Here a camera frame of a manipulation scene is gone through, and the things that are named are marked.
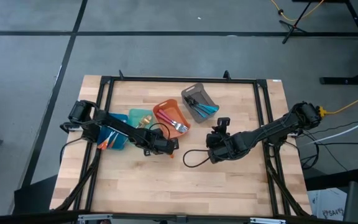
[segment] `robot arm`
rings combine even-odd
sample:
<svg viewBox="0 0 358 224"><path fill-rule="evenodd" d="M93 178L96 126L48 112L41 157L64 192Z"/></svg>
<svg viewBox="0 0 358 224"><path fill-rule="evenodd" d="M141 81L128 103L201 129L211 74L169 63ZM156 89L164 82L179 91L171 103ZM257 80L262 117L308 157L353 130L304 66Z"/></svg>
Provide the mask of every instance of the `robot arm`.
<svg viewBox="0 0 358 224"><path fill-rule="evenodd" d="M94 119L91 119L90 116L92 108L94 109ZM144 150L146 156L150 155L150 152L171 155L173 150L179 148L178 139L165 139L161 129L134 128L110 116L107 111L100 110L95 103L90 101L81 100L75 102L68 119L73 124L79 124L82 127L82 137L88 142L96 142L100 126L107 126L127 136L130 142Z"/></svg>
<svg viewBox="0 0 358 224"><path fill-rule="evenodd" d="M226 133L229 118L219 118L218 126L206 137L208 156L213 164L225 160L233 161L243 158L259 141L281 146L287 135L304 129L315 128L321 121L318 110L307 103L297 103L282 118L266 124L254 131L244 131L230 136Z"/></svg>

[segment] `yellow cable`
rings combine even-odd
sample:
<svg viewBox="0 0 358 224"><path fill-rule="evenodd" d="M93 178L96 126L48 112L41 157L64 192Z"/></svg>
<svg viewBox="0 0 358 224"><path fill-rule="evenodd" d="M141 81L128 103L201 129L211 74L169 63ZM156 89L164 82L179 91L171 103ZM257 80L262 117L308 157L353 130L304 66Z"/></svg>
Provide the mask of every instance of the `yellow cable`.
<svg viewBox="0 0 358 224"><path fill-rule="evenodd" d="M271 2L276 6L277 10L280 10L279 6L274 2L274 0L271 0ZM324 0L321 0L320 3L315 6L310 12L308 12L306 15L302 16L301 19L307 17L308 15L310 15L314 10L316 10L322 3L324 2ZM284 15L283 12L281 12L281 15L284 17L284 19L288 20L288 21L297 21L298 19L289 19L287 16Z"/></svg>
<svg viewBox="0 0 358 224"><path fill-rule="evenodd" d="M341 111L343 111L343 110L355 105L356 103L358 103L358 100L356 100L355 102L353 102L353 103L351 103L351 104L349 104L347 106L344 106L343 108L341 108L341 109L339 109L339 110L337 110L335 112L329 112L329 111L324 110L323 107L320 107L319 108L320 115L321 115L321 117L324 117L324 115L326 115L326 114L337 114L337 113L339 113L339 112L341 112Z"/></svg>

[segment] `orange plastic dish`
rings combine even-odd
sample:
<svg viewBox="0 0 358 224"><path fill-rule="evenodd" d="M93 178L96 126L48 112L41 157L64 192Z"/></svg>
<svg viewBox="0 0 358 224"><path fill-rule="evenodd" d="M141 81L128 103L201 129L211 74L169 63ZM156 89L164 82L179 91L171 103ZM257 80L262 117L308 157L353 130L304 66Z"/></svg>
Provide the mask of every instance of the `orange plastic dish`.
<svg viewBox="0 0 358 224"><path fill-rule="evenodd" d="M170 138L177 138L181 135L186 134L188 131L185 133L178 132L170 123L167 123L166 121L164 121L163 119L161 119L157 116L158 110L163 110L172 120L174 120L178 123L184 124L188 129L190 129L189 122L187 122L183 113L181 113L181 111L179 110L178 102L174 99L169 99L167 101L164 101L164 102L154 106L153 114L156 117L158 123L163 123L168 127L169 132L171 134ZM160 129L163 131L164 137L168 138L168 131L167 131L166 127L164 125L160 124Z"/></svg>

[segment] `tripod leg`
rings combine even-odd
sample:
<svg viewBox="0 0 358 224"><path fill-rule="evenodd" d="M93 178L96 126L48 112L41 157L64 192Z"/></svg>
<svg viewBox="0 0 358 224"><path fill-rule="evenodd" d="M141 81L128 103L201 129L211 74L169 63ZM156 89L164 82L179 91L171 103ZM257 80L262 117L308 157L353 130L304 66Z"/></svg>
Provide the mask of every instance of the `tripod leg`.
<svg viewBox="0 0 358 224"><path fill-rule="evenodd" d="M310 4L311 4L311 1L310 1L310 2L308 3L308 5L305 7L305 9L303 10L303 12L302 12L301 15L299 16L298 20L296 20L295 24L291 25L290 31L288 32L287 36L285 36L285 38L284 38L284 40L283 40L283 42L282 42L283 44L285 44L285 43L287 42L288 38L290 38L290 35L291 35L292 32L294 31L294 29L299 30L299 31L301 31L301 32L306 32L306 31L304 31L304 30L302 30L302 29L297 28L296 25L298 25L299 21L302 19L302 17L303 17L303 15L305 14L306 10L308 10Z"/></svg>
<svg viewBox="0 0 358 224"><path fill-rule="evenodd" d="M283 44L285 44L285 43L287 42L287 40L288 40L288 38L290 38L292 32L293 32L293 26L291 26L290 31L289 31L289 32L287 33L287 35L284 37L283 42L282 42Z"/></svg>
<svg viewBox="0 0 358 224"><path fill-rule="evenodd" d="M292 24L289 24L289 23L284 22L282 20L279 20L278 22L281 23L281 24L287 25L288 27L292 27Z"/></svg>
<svg viewBox="0 0 358 224"><path fill-rule="evenodd" d="M295 30L298 30L298 31L300 31L300 32L306 32L306 31L304 31L303 29L299 29L299 28L295 28Z"/></svg>

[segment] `utensil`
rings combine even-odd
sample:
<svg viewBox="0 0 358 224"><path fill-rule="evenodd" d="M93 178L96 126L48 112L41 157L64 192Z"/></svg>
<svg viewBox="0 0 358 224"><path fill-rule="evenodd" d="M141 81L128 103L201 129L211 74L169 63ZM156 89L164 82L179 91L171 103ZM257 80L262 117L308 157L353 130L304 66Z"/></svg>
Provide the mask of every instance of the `utensil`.
<svg viewBox="0 0 358 224"><path fill-rule="evenodd" d="M109 135L109 137L107 137L102 143L100 143L98 145L98 149L107 149L109 141L111 136L113 136L113 134L115 133L115 131L112 131Z"/></svg>
<svg viewBox="0 0 358 224"><path fill-rule="evenodd" d="M140 119L139 124L136 126L136 128L144 128L146 125L150 124L151 120L151 115L143 116L142 119Z"/></svg>
<svg viewBox="0 0 358 224"><path fill-rule="evenodd" d="M202 117L204 117L200 110L203 111L206 115L213 114L218 111L217 106L204 105L202 103L198 103L193 97L186 96L185 101L192 107L195 111L197 111Z"/></svg>
<svg viewBox="0 0 358 224"><path fill-rule="evenodd" d="M172 120L163 110L159 109L156 115L159 118L163 119L168 124L171 124L173 127L175 127L175 129L178 132L180 132L180 133L187 132L188 128L184 124L181 124L181 123L178 123L178 122Z"/></svg>

